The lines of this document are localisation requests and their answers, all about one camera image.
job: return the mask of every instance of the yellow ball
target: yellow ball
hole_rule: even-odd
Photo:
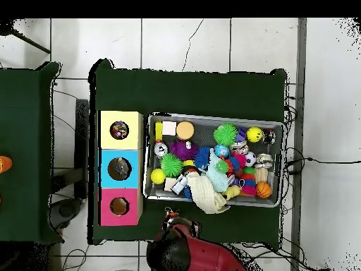
[[[256,143],[257,141],[260,141],[262,139],[263,132],[258,127],[251,127],[247,130],[247,139],[251,143]]]
[[[166,179],[166,175],[161,169],[154,169],[150,174],[150,179],[154,184],[162,184]]]

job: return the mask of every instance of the gray metal frame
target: gray metal frame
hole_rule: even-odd
[[[296,109],[298,117],[295,120],[295,145],[294,148],[303,152],[303,107],[305,106],[305,69],[306,69],[306,36],[307,36],[307,19],[298,18],[298,53],[297,53],[297,77],[296,77]],[[302,158],[295,151],[294,160]],[[296,163],[293,167],[293,202],[292,209],[292,231],[291,231],[291,254],[299,259],[300,248],[300,220],[301,220],[301,187],[302,187],[302,163]],[[293,267],[291,271],[298,271],[298,261],[291,260]]]

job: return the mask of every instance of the yellow box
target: yellow box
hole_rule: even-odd
[[[107,150],[139,150],[142,148],[143,115],[139,112],[100,111],[100,146]],[[128,127],[124,139],[115,139],[111,127],[116,121],[122,121]]]

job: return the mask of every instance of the green table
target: green table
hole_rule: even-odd
[[[0,69],[0,155],[13,167],[0,174],[0,241],[54,243],[51,194],[51,81],[57,63],[37,70]]]
[[[283,122],[286,73],[232,72],[174,73],[151,70],[116,70],[108,60],[99,60],[90,71],[90,179],[97,181],[97,130],[99,110],[138,111],[221,116]],[[164,208],[180,210],[182,217],[202,224],[201,237],[214,242],[267,242],[279,247],[279,206],[275,208],[232,206],[219,215],[206,215],[192,203],[144,199],[144,211],[137,226],[97,225],[97,184],[89,186],[88,241],[152,240],[160,229]]]

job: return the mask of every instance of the basketball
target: basketball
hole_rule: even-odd
[[[268,198],[271,194],[271,186],[266,182],[259,182],[256,185],[256,196],[259,198]]]

